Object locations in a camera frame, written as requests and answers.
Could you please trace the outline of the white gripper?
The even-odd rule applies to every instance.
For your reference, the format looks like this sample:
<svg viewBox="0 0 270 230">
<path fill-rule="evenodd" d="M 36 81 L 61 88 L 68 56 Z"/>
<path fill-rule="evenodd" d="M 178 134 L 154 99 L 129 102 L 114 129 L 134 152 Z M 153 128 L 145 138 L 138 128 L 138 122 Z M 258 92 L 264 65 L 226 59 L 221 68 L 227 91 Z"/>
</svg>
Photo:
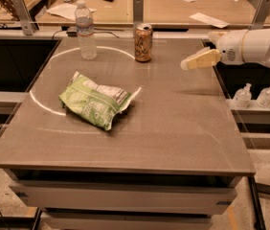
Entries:
<svg viewBox="0 0 270 230">
<path fill-rule="evenodd" d="M 228 33 L 208 32 L 208 38 L 216 49 L 203 49 L 183 59 L 180 66 L 183 70 L 206 68 L 217 65 L 220 60 L 226 65 L 243 64 L 242 43 L 247 30 L 235 30 Z"/>
</svg>

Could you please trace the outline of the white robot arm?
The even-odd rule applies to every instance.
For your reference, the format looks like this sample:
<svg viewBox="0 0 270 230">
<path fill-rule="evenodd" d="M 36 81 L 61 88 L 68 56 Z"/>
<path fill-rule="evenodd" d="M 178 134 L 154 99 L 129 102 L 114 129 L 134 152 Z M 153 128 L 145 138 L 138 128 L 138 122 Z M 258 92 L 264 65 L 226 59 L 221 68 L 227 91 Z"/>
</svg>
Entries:
<svg viewBox="0 0 270 230">
<path fill-rule="evenodd" d="M 257 63 L 270 68 L 270 28 L 256 30 L 233 30 L 229 32 L 209 32 L 209 40 L 214 49 L 205 47 L 183 59 L 183 70 L 226 65 Z"/>
</svg>

